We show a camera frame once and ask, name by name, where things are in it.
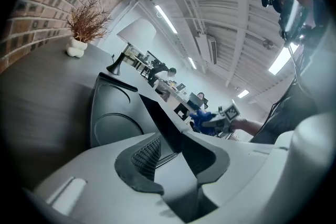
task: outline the potted plant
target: potted plant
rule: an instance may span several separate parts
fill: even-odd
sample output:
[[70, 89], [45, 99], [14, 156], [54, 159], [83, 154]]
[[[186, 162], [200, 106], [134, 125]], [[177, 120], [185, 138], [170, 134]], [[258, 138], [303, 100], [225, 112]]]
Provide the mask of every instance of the potted plant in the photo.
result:
[[72, 38], [66, 50], [71, 57], [82, 57], [88, 42], [109, 34], [107, 29], [110, 21], [109, 13], [99, 11], [96, 3], [97, 0], [90, 0], [88, 4], [71, 10], [71, 20], [67, 22]]

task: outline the dried plant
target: dried plant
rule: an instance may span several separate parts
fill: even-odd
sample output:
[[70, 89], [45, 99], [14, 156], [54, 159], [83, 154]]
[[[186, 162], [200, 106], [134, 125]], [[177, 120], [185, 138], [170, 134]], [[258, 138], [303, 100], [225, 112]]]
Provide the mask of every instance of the dried plant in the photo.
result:
[[96, 3], [97, 0], [90, 0], [89, 4], [71, 10], [71, 20], [67, 22], [74, 39], [87, 43], [110, 33], [107, 29], [109, 13], [100, 12]]

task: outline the fluorescent light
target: fluorescent light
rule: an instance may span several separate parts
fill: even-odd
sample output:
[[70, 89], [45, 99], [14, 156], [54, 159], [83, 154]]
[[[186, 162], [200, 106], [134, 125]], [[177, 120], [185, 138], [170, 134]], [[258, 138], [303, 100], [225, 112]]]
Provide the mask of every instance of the fluorescent light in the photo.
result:
[[244, 96], [248, 95], [250, 92], [247, 90], [244, 90], [241, 94], [238, 95], [239, 98], [243, 98]]
[[169, 21], [167, 15], [165, 15], [165, 13], [163, 12], [162, 8], [160, 8], [159, 5], [156, 5], [155, 7], [161, 13], [162, 17], [166, 20], [167, 24], [170, 26], [170, 28], [173, 30], [173, 32], [175, 34], [177, 34], [176, 29], [174, 28], [174, 26], [172, 25], [172, 23]]
[[194, 68], [194, 69], [197, 69], [197, 68], [196, 68], [196, 65], [194, 64], [193, 59], [191, 59], [190, 57], [188, 57], [188, 58], [189, 58], [189, 61], [190, 61], [191, 65], [193, 66], [193, 68]]
[[[298, 47], [299, 45], [295, 45], [294, 43], [290, 44], [290, 48], [292, 49], [293, 53], [297, 50]], [[276, 75], [280, 69], [284, 67], [289, 59], [290, 53], [288, 48], [283, 48], [278, 58], [274, 61], [273, 65], [268, 69], [268, 71]]]

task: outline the monitor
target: monitor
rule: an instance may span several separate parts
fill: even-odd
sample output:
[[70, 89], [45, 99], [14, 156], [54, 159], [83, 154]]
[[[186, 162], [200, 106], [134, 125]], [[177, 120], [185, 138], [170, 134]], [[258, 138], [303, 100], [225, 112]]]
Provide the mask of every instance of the monitor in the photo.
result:
[[178, 91], [182, 91], [185, 88], [185, 85], [183, 83], [181, 83], [176, 88], [177, 88]]
[[204, 104], [203, 100], [198, 98], [198, 96], [195, 95], [193, 92], [189, 96], [189, 101], [193, 102], [196, 106], [198, 106], [198, 109]]

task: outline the air conditioner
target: air conditioner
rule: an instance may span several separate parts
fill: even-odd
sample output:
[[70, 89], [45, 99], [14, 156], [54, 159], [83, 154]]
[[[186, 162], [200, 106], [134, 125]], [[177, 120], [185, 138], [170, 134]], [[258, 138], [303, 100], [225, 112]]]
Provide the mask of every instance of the air conditioner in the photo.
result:
[[209, 35], [200, 34], [199, 37], [196, 37], [198, 47], [201, 51], [201, 56], [207, 62], [217, 63], [217, 47], [216, 40], [214, 37]]

